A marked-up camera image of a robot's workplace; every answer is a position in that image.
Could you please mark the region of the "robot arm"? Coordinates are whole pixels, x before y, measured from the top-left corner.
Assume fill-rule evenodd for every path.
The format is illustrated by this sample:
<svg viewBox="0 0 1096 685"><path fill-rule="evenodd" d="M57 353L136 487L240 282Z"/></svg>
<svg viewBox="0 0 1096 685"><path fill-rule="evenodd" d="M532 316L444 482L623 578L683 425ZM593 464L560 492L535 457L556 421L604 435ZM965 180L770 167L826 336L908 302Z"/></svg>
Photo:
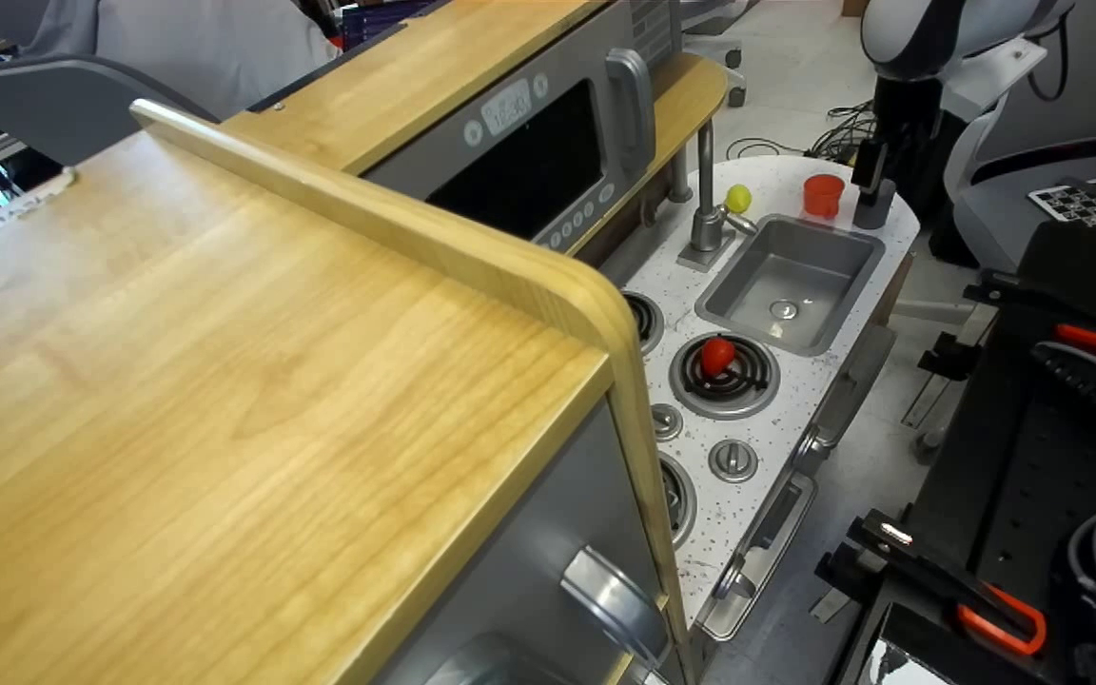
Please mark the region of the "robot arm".
<svg viewBox="0 0 1096 685"><path fill-rule="evenodd" d="M860 48L875 70L875 133L860 145L851 184L878 203L941 125L944 77L1014 38L1054 25L1077 0L868 0Z"/></svg>

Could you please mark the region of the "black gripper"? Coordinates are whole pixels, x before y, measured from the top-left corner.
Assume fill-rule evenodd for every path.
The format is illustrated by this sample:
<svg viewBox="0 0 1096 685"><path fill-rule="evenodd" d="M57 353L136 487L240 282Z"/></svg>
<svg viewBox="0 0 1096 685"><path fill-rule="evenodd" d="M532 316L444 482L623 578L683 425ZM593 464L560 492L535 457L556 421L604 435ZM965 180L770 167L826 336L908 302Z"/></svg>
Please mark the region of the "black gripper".
<svg viewBox="0 0 1096 685"><path fill-rule="evenodd" d="M941 125L941 79L878 79L875 84L875 136L863 136L851 165L851 184L860 188L860 199L878 194L884 184L884 147L886 156L900 156L896 165L896 190L920 204L920 160L916 147L938 133Z"/></svg>

